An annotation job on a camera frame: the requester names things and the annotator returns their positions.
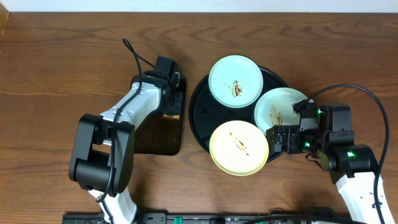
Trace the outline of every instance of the plate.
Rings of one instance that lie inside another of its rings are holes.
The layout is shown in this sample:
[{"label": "plate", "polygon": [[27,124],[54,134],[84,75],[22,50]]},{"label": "plate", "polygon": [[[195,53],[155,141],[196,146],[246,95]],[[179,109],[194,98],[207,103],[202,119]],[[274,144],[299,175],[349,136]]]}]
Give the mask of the plate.
[{"label": "plate", "polygon": [[229,174],[242,176],[259,171],[267,162],[268,153],[265,135],[245,121],[224,123],[211,135],[211,158]]},{"label": "plate", "polygon": [[221,104],[242,108],[259,98],[262,74],[252,60],[240,55],[220,59],[210,71],[211,94]]},{"label": "plate", "polygon": [[299,114],[293,112],[292,104],[307,97],[292,88],[276,88],[262,95],[254,109],[257,127],[266,131],[275,125],[296,125],[300,122]]}]

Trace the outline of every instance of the wooden table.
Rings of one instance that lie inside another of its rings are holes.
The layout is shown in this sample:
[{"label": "wooden table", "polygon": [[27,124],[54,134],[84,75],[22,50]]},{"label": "wooden table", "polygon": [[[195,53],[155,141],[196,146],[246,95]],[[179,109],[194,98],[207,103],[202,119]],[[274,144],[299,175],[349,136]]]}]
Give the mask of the wooden table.
[{"label": "wooden table", "polygon": [[[380,97],[391,127],[384,190],[398,222],[398,15],[309,13],[12,13],[0,41],[0,222],[60,223],[67,212],[100,212],[67,170],[80,116],[112,107],[137,75],[124,36],[151,62],[175,59],[188,80],[181,151],[134,158],[129,190],[141,209],[347,212],[330,176],[304,155],[284,154],[235,177],[196,142],[187,116],[192,91],[218,59],[239,54],[306,95],[353,83]],[[378,159],[384,125],[375,102],[354,89],[318,99],[326,101],[349,103],[356,144],[368,144]]]}]

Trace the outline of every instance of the light blue plate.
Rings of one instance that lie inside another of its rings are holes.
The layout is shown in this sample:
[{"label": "light blue plate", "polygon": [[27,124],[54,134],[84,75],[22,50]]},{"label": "light blue plate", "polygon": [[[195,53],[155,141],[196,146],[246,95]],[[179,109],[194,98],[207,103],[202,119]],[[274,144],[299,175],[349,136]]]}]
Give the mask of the light blue plate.
[{"label": "light blue plate", "polygon": [[292,104],[307,97],[292,88],[276,88],[266,92],[257,101],[254,119],[257,127],[266,134],[274,125],[296,125],[300,116],[293,112]]},{"label": "light blue plate", "polygon": [[240,55],[220,59],[210,71],[211,94],[221,104],[231,108],[242,108],[253,103],[261,94],[262,84],[260,68]]}]

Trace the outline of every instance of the black wire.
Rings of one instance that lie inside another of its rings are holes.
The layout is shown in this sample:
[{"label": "black wire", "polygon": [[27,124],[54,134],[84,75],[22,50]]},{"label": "black wire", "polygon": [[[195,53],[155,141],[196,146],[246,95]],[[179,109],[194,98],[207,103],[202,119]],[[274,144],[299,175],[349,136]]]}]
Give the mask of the black wire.
[{"label": "black wire", "polygon": [[273,208],[269,213],[268,213],[268,215],[267,216],[270,216],[270,215],[272,215],[272,212],[274,212],[274,211],[276,211],[276,210],[282,210],[282,211],[285,211],[283,208],[279,208],[279,207],[276,207],[276,208]]},{"label": "black wire", "polygon": [[104,201],[105,197],[108,195],[109,190],[112,189],[112,183],[113,183],[113,178],[114,178],[114,154],[115,154],[115,144],[116,144],[116,123],[118,121],[118,117],[121,114],[123,108],[134,98],[136,97],[140,91],[141,91],[141,87],[142,87],[142,69],[141,69],[141,65],[139,63],[139,58],[143,61],[145,61],[146,63],[148,63],[149,65],[153,66],[153,64],[149,63],[147,60],[143,59],[141,56],[139,56],[136,51],[134,50],[134,48],[132,47],[130,41],[123,37],[123,43],[124,45],[133,53],[134,58],[136,59],[137,62],[137,67],[138,67],[138,74],[139,74],[139,86],[137,91],[130,96],[130,98],[128,98],[115,112],[114,118],[113,118],[113,122],[112,122],[112,138],[111,138],[111,171],[109,172],[109,177],[108,177],[108,184],[106,185],[105,191],[102,194],[102,196],[100,198],[96,198],[96,202],[97,203],[101,203]]},{"label": "black wire", "polygon": [[309,159],[310,156],[311,156],[312,158],[314,158],[314,159],[319,159],[319,158],[316,158],[316,156],[315,156],[314,154],[312,154],[312,153],[308,153],[307,155],[305,155],[305,158],[306,158],[308,161],[310,161],[310,162],[316,163],[316,165],[318,165],[318,167],[320,167],[323,171],[327,171],[327,170],[324,170],[324,169],[322,168],[321,164],[320,164],[318,161],[313,160],[313,159]]},{"label": "black wire", "polygon": [[111,212],[109,211],[108,206],[106,206],[105,201],[102,202],[102,206],[104,207],[104,210],[105,210],[106,214],[109,216],[110,224],[113,224],[113,216],[111,215]]},{"label": "black wire", "polygon": [[138,55],[138,54],[134,51],[133,47],[132,47],[131,44],[130,44],[130,41],[127,40],[127,38],[125,38],[125,37],[123,38],[123,43],[124,43],[124,45],[125,45],[134,55],[137,55],[137,57],[138,57],[139,59],[141,59],[142,61],[144,61],[144,62],[147,63],[148,65],[152,66],[152,68],[155,67],[155,65],[153,65],[153,64],[150,63],[150,62],[148,62],[147,60],[145,60],[143,57],[141,57],[140,55]]},{"label": "black wire", "polygon": [[316,217],[316,216],[311,216],[311,215],[274,215],[270,217],[262,217],[262,218],[257,218],[254,220],[250,220],[247,222],[244,222],[243,224],[257,224],[259,222],[269,222],[269,221],[275,221],[275,220],[311,220],[311,221],[319,221],[319,222],[332,222],[332,223],[339,223],[339,224],[364,224],[361,222],[355,222],[351,220],[341,220],[337,218],[331,218],[331,217]]},{"label": "black wire", "polygon": [[358,89],[366,92],[367,94],[369,94],[374,99],[374,101],[377,103],[377,105],[379,105],[379,108],[380,108],[381,113],[383,115],[384,125],[386,127],[386,136],[384,138],[384,147],[383,147],[383,151],[381,153],[381,158],[380,158],[380,161],[379,161],[379,167],[377,168],[377,171],[374,174],[373,196],[374,196],[374,205],[376,206],[376,210],[377,210],[377,214],[379,215],[380,222],[381,222],[381,224],[384,224],[384,219],[383,219],[383,215],[382,215],[381,209],[380,209],[380,202],[379,202],[379,196],[378,196],[377,189],[378,189],[378,185],[379,185],[379,178],[380,178],[381,169],[383,167],[384,159],[386,158],[390,130],[389,130],[389,125],[388,125],[388,119],[387,119],[386,111],[384,110],[384,107],[381,104],[381,102],[379,101],[379,99],[371,91],[369,91],[369,90],[367,90],[367,89],[365,89],[365,88],[363,88],[363,87],[361,87],[359,85],[339,84],[339,85],[329,86],[329,87],[326,87],[326,88],[318,91],[311,98],[302,101],[300,103],[300,106],[304,106],[311,99],[314,99],[315,97],[317,97],[320,93],[323,93],[324,91],[331,90],[331,89],[334,89],[334,88],[339,88],[339,87],[358,88]]}]

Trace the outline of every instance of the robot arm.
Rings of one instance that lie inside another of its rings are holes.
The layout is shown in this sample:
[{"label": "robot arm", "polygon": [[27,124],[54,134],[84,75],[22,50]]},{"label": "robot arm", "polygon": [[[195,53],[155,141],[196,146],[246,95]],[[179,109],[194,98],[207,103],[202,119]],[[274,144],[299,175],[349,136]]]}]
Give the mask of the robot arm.
[{"label": "robot arm", "polygon": [[[274,126],[266,131],[271,148],[288,154],[308,153],[306,158],[320,159],[316,163],[329,172],[353,221],[380,223],[373,195],[378,164],[370,147],[354,144],[349,106],[331,103],[318,109],[310,100],[299,113],[299,125]],[[394,223],[381,177],[377,191],[385,223]]]},{"label": "robot arm", "polygon": [[[143,75],[140,93],[123,108],[116,123],[113,184],[104,203],[100,204],[106,221],[113,220],[117,224],[133,222],[137,207],[131,200],[127,185],[132,174],[134,133],[152,111],[162,111],[169,116],[178,116],[182,112],[183,102],[176,100],[178,93],[174,92],[180,80],[177,64],[169,58],[159,57],[154,71]],[[69,177],[94,198],[102,196],[105,191],[111,159],[108,153],[94,150],[93,145],[111,145],[116,109],[135,94],[138,86],[139,83],[133,79],[130,92],[111,109],[99,116],[85,114],[79,120]]]}]

